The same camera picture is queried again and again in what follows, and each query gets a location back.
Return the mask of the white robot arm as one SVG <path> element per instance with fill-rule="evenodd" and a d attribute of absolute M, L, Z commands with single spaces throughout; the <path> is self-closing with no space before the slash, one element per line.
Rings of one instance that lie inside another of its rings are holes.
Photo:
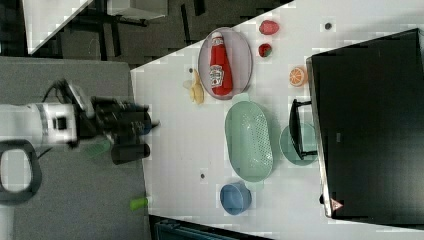
<path fill-rule="evenodd" d="M 105 136 L 116 165 L 146 158 L 150 147 L 142 140 L 155 127 L 147 106 L 113 98 L 89 102 L 32 103 L 1 106 L 1 203 L 23 204 L 42 183 L 39 159 L 49 150 Z"/>

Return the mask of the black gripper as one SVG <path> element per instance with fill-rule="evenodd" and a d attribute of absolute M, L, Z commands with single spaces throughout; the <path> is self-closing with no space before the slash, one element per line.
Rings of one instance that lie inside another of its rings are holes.
<path fill-rule="evenodd" d="M 79 140 L 88 140 L 101 135 L 109 135 L 113 142 L 120 138 L 135 138 L 147 135 L 160 121 L 151 120 L 148 106 L 114 98 L 92 97 L 94 114 L 81 112 L 77 121 Z"/>

